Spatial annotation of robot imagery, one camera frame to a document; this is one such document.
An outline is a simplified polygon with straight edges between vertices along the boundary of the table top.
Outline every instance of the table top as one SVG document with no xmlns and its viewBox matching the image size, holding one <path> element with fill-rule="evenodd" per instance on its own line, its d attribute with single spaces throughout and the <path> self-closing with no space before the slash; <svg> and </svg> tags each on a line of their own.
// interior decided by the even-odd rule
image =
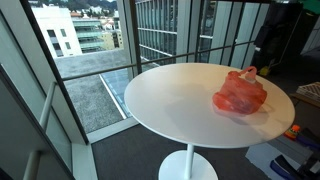
<svg viewBox="0 0 320 180">
<path fill-rule="evenodd" d="M 268 96 L 257 112 L 251 115 L 217 113 L 212 96 L 220 90 L 231 70 L 240 71 L 203 63 L 157 67 L 129 83 L 125 103 L 133 117 L 146 128 L 195 146 L 248 147 L 286 131 L 295 115 L 290 98 L 279 87 L 258 76 Z"/>
</svg>

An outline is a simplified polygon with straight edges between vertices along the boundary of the gray carpet floor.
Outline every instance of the gray carpet floor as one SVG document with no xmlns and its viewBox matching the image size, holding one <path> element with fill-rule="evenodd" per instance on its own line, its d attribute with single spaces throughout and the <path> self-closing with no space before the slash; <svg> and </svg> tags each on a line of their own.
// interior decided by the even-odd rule
<svg viewBox="0 0 320 180">
<path fill-rule="evenodd" d="M 286 93 L 293 93 L 299 85 L 320 81 L 320 52 L 313 51 L 273 68 L 266 77 Z M 319 109 L 299 103 L 294 124 L 308 127 L 318 136 Z M 141 125 L 92 144 L 98 178 L 100 180 L 157 179 L 164 158 L 186 145 L 163 138 Z M 195 148 L 215 168 L 219 179 L 268 179 L 246 159 L 247 148 Z"/>
</svg>

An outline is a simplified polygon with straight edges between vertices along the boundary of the table base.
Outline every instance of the table base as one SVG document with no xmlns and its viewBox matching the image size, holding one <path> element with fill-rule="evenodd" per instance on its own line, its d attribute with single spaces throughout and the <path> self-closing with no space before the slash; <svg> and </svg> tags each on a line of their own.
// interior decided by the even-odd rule
<svg viewBox="0 0 320 180">
<path fill-rule="evenodd" d="M 185 179 L 187 151 L 181 150 L 171 153 L 162 162 L 159 170 L 159 180 Z M 218 179 L 216 171 L 211 164 L 201 155 L 194 153 L 191 170 L 191 180 Z"/>
</svg>

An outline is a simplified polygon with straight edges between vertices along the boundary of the white round table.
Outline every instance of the white round table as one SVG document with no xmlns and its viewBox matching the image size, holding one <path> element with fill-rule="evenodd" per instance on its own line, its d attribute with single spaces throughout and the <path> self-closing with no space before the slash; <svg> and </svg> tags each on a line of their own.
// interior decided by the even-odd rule
<svg viewBox="0 0 320 180">
<path fill-rule="evenodd" d="M 257 76 L 268 92 L 261 108 L 251 115 L 217 113 L 212 95 L 219 91 L 227 66 L 182 63 L 157 67 L 134 78 L 125 103 L 143 126 L 168 139 L 188 144 L 187 151 L 170 154 L 162 162 L 159 179 L 217 179 L 211 164 L 194 146 L 240 148 L 274 139 L 294 120 L 289 97 L 276 85 Z"/>
</svg>

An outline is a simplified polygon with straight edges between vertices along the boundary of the plastic bag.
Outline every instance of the plastic bag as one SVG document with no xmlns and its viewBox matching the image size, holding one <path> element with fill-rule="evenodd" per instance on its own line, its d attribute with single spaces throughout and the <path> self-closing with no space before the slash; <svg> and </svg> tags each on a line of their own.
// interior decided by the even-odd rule
<svg viewBox="0 0 320 180">
<path fill-rule="evenodd" d="M 240 72 L 230 71 L 220 91 L 212 97 L 216 107 L 240 114 L 256 112 L 267 98 L 267 92 L 256 80 L 256 73 L 254 66 Z M 240 77 L 242 74 L 246 74 L 245 79 Z"/>
</svg>

